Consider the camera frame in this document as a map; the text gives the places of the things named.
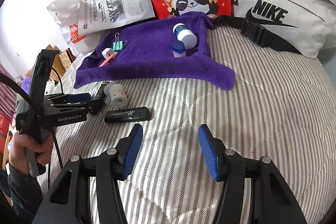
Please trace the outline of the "person's left hand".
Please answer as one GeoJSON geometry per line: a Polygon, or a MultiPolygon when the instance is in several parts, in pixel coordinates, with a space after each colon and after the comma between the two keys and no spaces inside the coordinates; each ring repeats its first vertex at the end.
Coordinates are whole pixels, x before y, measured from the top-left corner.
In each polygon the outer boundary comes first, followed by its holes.
{"type": "Polygon", "coordinates": [[[26,149],[39,153],[37,162],[43,166],[50,163],[54,146],[52,135],[49,132],[46,141],[39,144],[33,137],[16,132],[11,139],[9,152],[9,163],[22,174],[29,175],[30,168],[26,156],[26,149]]]}

